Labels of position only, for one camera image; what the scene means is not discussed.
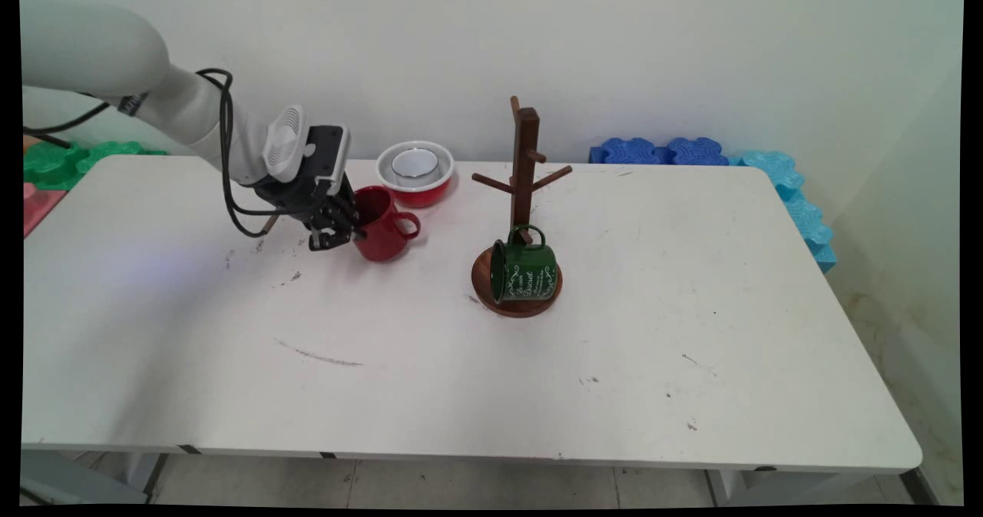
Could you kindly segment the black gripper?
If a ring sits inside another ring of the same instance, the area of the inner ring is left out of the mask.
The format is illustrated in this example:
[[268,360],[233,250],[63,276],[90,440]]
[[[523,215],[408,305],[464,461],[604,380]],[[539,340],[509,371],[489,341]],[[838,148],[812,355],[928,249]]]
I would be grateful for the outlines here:
[[308,227],[312,252],[366,238],[346,174],[349,129],[343,125],[310,126],[306,143],[313,146],[313,153],[302,157],[294,180],[280,182],[268,175],[252,186],[253,191]]

